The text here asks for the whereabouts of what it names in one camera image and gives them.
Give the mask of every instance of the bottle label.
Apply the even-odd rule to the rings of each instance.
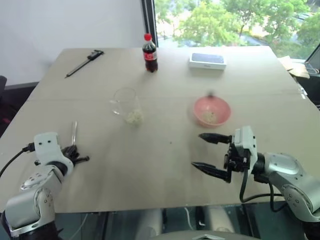
[[[157,52],[153,52],[153,53],[143,53],[144,55],[144,59],[147,61],[152,61],[152,60],[156,60],[157,59]]]

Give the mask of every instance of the red bottle cap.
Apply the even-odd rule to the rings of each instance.
[[[146,33],[146,34],[144,35],[144,40],[150,41],[151,39],[152,39],[152,36],[151,36],[150,33]]]

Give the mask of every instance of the pink bowl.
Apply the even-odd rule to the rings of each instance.
[[[206,112],[214,113],[215,123],[209,123],[204,120],[203,115]],[[193,106],[193,113],[199,124],[206,128],[214,128],[224,124],[231,115],[229,104],[217,96],[204,96],[199,98]]]

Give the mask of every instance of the glass cup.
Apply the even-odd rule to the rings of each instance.
[[[117,90],[110,101],[112,112],[121,116],[128,124],[140,125],[144,116],[136,91],[130,87]]]

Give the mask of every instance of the coca-cola bottle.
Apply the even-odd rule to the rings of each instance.
[[[145,60],[145,68],[147,71],[153,73],[158,70],[157,48],[152,41],[150,33],[144,35],[144,40],[146,40],[146,43],[143,45],[142,51]]]

